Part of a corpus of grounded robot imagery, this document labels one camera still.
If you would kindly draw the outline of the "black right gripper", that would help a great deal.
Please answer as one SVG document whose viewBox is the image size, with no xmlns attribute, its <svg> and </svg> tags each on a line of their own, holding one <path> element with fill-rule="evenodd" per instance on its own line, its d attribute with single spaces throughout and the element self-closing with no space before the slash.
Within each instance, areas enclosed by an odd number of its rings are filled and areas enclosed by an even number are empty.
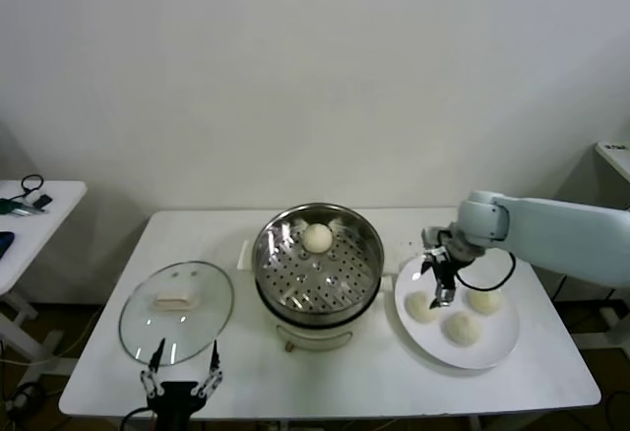
<svg viewBox="0 0 630 431">
<path fill-rule="evenodd" d="M 429 308 L 448 307 L 452 304 L 456 293 L 456 274 L 464 264 L 453 259 L 444 246 L 434 247 L 422 256 L 420 274 L 432 270 L 436 278 L 435 298 Z"/>
</svg>

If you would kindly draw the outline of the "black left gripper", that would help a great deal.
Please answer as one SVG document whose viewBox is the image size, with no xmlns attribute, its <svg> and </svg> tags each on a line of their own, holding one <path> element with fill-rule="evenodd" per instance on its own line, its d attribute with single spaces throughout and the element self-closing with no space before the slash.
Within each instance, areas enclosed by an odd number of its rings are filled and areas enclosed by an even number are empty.
<svg viewBox="0 0 630 431">
<path fill-rule="evenodd" d="M 197 382 L 163 382 L 158 379 L 158 368 L 164 350 L 162 338 L 152 354 L 149 366 L 141 372 L 141 383 L 145 390 L 148 408 L 156 416 L 156 431 L 187 431 L 191 416 L 201 410 L 222 382 L 223 373 L 218 351 L 218 341 L 213 350 L 206 379 Z"/>
</svg>

